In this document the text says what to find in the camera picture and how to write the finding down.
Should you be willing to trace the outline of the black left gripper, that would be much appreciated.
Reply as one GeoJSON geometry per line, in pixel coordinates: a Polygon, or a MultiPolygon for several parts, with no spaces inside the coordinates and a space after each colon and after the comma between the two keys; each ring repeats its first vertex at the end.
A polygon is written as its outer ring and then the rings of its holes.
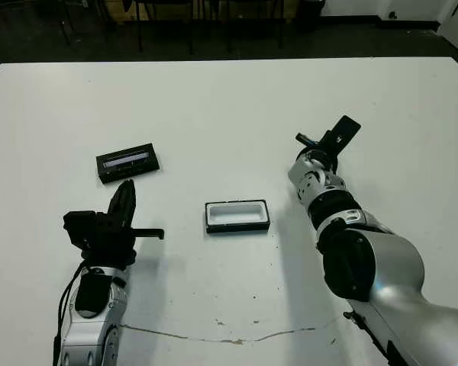
{"type": "Polygon", "coordinates": [[[135,262],[137,238],[164,239],[164,229],[132,227],[135,208],[134,181],[129,179],[114,193],[108,213],[89,212],[81,243],[82,253],[93,265],[125,269],[135,262]]]}

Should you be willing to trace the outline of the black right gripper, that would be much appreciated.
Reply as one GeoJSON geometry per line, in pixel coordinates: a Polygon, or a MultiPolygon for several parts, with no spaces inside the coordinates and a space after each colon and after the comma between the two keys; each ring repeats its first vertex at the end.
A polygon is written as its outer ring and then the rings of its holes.
{"type": "Polygon", "coordinates": [[[325,168],[338,167],[337,154],[327,141],[329,134],[330,131],[328,130],[319,141],[316,141],[311,140],[303,133],[298,133],[295,139],[302,144],[304,148],[298,153],[297,158],[305,156],[309,160],[319,162],[325,168]]]}

